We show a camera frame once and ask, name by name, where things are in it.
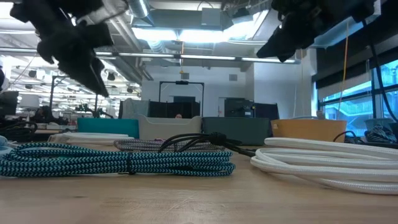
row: vent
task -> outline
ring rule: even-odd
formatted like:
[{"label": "vent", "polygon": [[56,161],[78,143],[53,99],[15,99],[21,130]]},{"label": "vent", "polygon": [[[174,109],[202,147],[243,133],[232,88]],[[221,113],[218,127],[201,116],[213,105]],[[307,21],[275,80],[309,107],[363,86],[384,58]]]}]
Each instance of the vent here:
[{"label": "vent", "polygon": [[182,80],[188,80],[189,79],[189,73],[181,73],[181,79]]},{"label": "vent", "polygon": [[236,82],[238,80],[238,75],[237,74],[229,74],[229,80],[231,82]]}]

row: teal braided cable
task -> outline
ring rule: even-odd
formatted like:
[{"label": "teal braided cable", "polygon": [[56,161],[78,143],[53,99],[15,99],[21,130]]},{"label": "teal braided cable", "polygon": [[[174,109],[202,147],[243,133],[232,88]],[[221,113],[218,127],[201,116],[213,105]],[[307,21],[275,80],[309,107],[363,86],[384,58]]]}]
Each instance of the teal braided cable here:
[{"label": "teal braided cable", "polygon": [[0,175],[63,177],[107,173],[175,174],[199,177],[231,175],[232,152],[105,152],[58,143],[21,145],[0,158]]}]

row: computer monitor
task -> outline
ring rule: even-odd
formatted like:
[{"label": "computer monitor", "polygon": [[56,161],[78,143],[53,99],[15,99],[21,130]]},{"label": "computer monitor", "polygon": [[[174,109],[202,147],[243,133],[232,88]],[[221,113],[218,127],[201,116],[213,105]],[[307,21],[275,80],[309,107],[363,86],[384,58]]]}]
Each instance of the computer monitor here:
[{"label": "computer monitor", "polygon": [[5,91],[0,94],[0,116],[16,114],[18,95],[18,91]]}]

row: teal bin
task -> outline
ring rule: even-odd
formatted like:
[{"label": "teal bin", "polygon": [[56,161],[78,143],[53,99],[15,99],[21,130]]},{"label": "teal bin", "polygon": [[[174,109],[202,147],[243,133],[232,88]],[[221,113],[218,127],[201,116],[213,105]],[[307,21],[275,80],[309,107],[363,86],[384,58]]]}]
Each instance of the teal bin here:
[{"label": "teal bin", "polygon": [[139,139],[136,119],[78,118],[77,126],[80,133],[128,134]]}]

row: office desk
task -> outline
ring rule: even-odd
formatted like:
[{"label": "office desk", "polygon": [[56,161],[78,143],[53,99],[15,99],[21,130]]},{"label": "office desk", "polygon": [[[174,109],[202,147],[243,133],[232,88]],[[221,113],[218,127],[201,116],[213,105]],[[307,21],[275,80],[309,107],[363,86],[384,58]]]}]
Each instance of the office desk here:
[{"label": "office desk", "polygon": [[1,224],[396,223],[398,197],[268,175],[234,155],[230,177],[0,179]]}]

